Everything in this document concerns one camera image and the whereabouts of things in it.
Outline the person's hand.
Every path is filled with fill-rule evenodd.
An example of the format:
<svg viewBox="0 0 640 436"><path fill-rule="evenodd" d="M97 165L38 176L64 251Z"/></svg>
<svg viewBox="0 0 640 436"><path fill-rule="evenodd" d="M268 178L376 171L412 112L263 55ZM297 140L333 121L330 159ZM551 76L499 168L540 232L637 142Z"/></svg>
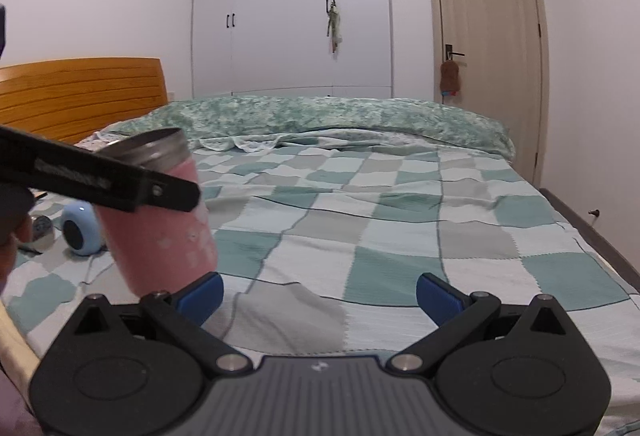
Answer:
<svg viewBox="0 0 640 436"><path fill-rule="evenodd" d="M32 218L26 215L21 223L12 231L8 240L0 246L0 282L6 285L6 279L14 268L18 246L32 240Z"/></svg>

